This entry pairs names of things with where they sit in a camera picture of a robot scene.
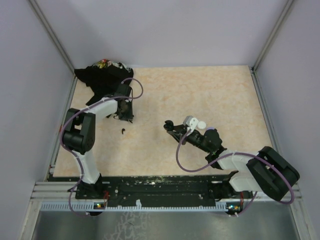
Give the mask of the black round charging case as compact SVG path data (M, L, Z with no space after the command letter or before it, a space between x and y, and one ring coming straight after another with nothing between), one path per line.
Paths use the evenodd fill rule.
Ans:
M166 121L164 122L163 128L164 128L166 131L173 131L173 130L174 130L174 123L173 123L173 121L171 121L171 120L166 120Z

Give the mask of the white earbud charging case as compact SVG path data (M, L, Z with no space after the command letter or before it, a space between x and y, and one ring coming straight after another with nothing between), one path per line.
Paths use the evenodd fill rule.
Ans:
M206 124L204 121L199 121L199 122L197 123L197 128L198 128L199 130L204 130L204 129L206 129L206 127L207 127L207 124Z

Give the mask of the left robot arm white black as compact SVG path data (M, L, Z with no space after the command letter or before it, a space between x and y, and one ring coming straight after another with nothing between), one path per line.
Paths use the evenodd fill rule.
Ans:
M70 108L67 111L60 132L60 144L74 156L81 182L88 184L86 192L95 199L104 192L104 186L97 182L101 174L93 154L96 124L111 115L131 123L134 118L133 99L132 87L120 84L115 94L107 95L86 108Z

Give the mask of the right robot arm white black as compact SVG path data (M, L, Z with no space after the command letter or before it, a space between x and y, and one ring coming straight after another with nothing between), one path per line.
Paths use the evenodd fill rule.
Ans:
M206 168L232 170L234 173L223 185L223 192L235 198L240 192L262 192L272 200L290 205L295 200L293 186L300 179L298 171L276 150L265 146L257 154L229 151L214 127L204 133L188 124L175 125L166 120L163 128L177 143L176 163L187 173L197 173ZM180 148L186 143L204 151L207 164L198 169L187 169L179 160Z

